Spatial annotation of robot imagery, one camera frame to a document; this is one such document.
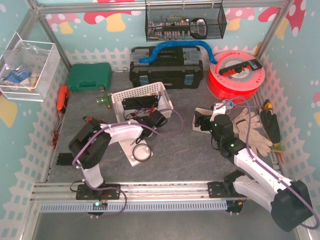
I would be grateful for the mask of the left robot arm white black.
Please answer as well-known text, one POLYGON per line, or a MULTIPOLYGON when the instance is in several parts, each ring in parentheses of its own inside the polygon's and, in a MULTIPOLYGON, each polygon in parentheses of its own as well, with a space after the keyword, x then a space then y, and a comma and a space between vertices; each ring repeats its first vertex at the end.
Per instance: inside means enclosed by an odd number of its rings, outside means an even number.
POLYGON ((171 112, 180 118, 181 126, 175 134, 162 134, 157 129, 164 126, 168 119, 162 114, 167 109, 155 110, 151 115, 135 116, 128 121, 113 124, 92 119, 77 133, 69 143, 73 155, 71 165, 80 169, 85 185, 94 191, 106 191, 99 163, 109 145, 125 142, 124 148, 135 151, 144 139, 156 134, 165 139, 173 139, 181 134, 184 128, 182 116, 174 109, 171 112))

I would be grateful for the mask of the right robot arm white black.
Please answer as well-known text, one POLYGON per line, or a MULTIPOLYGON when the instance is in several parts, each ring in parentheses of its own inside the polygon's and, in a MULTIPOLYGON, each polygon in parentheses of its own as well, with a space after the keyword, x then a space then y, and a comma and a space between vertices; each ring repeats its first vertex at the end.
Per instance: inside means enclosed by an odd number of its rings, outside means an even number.
POLYGON ((211 135, 214 150, 240 168, 225 177, 222 193, 252 199, 286 232, 297 226, 317 230, 320 218, 312 207, 307 186, 272 169, 250 149, 248 141, 236 137, 226 113, 229 103, 216 103, 210 110, 197 107, 192 123, 194 131, 211 135))

